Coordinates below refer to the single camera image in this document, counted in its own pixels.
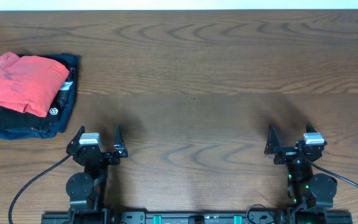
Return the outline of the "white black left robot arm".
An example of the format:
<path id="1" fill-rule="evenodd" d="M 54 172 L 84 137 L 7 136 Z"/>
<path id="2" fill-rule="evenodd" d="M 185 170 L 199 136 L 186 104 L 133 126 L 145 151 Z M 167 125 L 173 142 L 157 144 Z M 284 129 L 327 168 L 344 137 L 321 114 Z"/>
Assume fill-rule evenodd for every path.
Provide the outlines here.
<path id="1" fill-rule="evenodd" d="M 83 172 L 72 175 L 66 184 L 70 197 L 69 223 L 112 223 L 114 217 L 108 208 L 103 207 L 104 191 L 108 178 L 108 167 L 120 164 L 128 156 L 127 147 L 117 125 L 114 135 L 114 148 L 103 152 L 98 133 L 86 133 L 82 126 L 67 145 L 66 152 L 79 165 Z"/>

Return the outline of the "red printed t-shirt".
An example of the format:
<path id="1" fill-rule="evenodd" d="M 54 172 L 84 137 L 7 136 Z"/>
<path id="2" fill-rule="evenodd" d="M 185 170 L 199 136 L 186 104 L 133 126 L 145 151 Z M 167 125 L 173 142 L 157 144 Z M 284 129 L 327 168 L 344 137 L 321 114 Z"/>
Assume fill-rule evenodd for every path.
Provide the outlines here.
<path id="1" fill-rule="evenodd" d="M 45 117 L 70 72 L 60 62 L 39 56 L 0 56 L 0 106 Z"/>

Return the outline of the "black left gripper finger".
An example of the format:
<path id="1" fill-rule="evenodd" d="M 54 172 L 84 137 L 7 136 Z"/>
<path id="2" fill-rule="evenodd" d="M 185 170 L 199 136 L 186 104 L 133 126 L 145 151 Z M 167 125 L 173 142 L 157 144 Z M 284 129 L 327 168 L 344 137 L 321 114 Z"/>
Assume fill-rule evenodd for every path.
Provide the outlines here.
<path id="1" fill-rule="evenodd" d="M 126 151 L 126 145 L 122 138 L 121 127 L 119 124 L 117 124 L 115 128 L 114 148 L 116 151 Z"/>
<path id="2" fill-rule="evenodd" d="M 81 126 L 77 133 L 75 134 L 74 138 L 70 141 L 69 147 L 75 147 L 80 144 L 80 137 L 81 135 L 85 133 L 85 127 Z"/>

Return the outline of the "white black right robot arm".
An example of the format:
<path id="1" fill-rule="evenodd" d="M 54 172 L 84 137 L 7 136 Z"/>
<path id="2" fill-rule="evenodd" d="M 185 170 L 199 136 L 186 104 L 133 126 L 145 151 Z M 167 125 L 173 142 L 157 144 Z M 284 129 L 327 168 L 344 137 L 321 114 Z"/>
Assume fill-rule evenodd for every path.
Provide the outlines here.
<path id="1" fill-rule="evenodd" d="M 327 142 L 310 124 L 306 124 L 303 139 L 294 146 L 284 147 L 274 125 L 268 128 L 264 153 L 273 155 L 275 165 L 288 169 L 287 191 L 294 200 L 283 212 L 285 223 L 327 223 L 326 211 L 333 207 L 337 192 L 337 180 L 327 174 L 314 174 L 312 162 L 322 157 Z"/>

